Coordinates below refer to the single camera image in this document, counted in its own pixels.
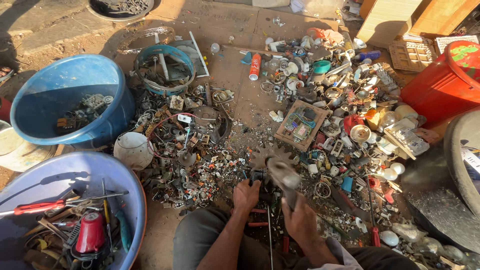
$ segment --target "purple plastic tub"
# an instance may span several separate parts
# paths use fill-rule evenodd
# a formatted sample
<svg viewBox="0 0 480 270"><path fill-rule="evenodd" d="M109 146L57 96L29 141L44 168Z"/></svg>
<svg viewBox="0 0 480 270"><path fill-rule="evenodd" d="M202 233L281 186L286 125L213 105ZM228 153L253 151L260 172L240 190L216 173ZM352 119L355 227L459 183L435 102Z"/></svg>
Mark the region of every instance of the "purple plastic tub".
<svg viewBox="0 0 480 270"><path fill-rule="evenodd" d="M122 208L132 234L128 253L114 253L109 270L128 270L142 244L146 225L146 200L136 175L113 156L99 152L74 152L48 159L28 169L0 191L0 211L12 210L20 204L55 201L71 189L82 197L102 195L102 177L107 190L120 192L126 204ZM23 261L26 238L21 236L35 228L35 214L0 217L0 269L32 270Z"/></svg>

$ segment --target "sandal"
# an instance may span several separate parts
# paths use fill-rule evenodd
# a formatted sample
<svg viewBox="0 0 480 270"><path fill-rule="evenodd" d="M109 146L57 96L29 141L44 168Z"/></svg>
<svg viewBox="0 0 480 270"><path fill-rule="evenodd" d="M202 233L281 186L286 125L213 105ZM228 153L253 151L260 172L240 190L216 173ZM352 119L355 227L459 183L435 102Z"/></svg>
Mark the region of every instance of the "sandal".
<svg viewBox="0 0 480 270"><path fill-rule="evenodd" d="M9 67L0 66L0 82L10 78L15 71Z"/></svg>

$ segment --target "dark trousers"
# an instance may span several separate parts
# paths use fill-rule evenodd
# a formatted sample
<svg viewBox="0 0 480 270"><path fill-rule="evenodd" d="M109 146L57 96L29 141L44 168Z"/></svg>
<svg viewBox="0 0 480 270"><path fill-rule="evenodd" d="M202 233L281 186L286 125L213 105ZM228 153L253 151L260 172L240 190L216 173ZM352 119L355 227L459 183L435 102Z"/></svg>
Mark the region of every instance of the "dark trousers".
<svg viewBox="0 0 480 270"><path fill-rule="evenodd" d="M197 209L178 225L173 238L173 269L194 270L206 255L227 224L229 215L218 208ZM269 270L270 247L253 238L243 236L240 243L238 267L240 270ZM364 270L417 270L410 259L382 247L349 248L347 251ZM308 258L273 251L274 269L306 270L311 267Z"/></svg>

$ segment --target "yellow screwdriver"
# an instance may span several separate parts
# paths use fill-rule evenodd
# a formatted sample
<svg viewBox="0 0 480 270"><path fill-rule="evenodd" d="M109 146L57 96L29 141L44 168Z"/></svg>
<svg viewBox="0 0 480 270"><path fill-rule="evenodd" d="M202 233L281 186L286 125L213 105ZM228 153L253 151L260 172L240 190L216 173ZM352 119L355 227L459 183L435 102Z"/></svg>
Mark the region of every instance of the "yellow screwdriver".
<svg viewBox="0 0 480 270"><path fill-rule="evenodd" d="M102 178L102 188L103 188L103 195L107 194L107 190L105 189L105 178ZM112 233L110 231L110 215L108 213L108 202L107 198L103 199L103 208L105 209L105 220L107 221L107 233L108 239L110 240L110 252L113 252L112 247Z"/></svg>

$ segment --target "metal gear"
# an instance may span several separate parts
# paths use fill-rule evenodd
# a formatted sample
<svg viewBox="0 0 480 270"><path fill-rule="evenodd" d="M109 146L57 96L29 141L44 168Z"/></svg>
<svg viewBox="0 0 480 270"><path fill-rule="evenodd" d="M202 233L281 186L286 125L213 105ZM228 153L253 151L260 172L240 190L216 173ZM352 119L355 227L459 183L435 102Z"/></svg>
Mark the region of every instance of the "metal gear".
<svg viewBox="0 0 480 270"><path fill-rule="evenodd" d="M248 166L252 168L252 171L266 168L269 158L278 158L290 165L295 163L290 159L292 152L285 153L285 147L278 148L277 143L274 143L273 146L267 144L265 148L258 147L257 151L258 152L252 152L250 155Z"/></svg>

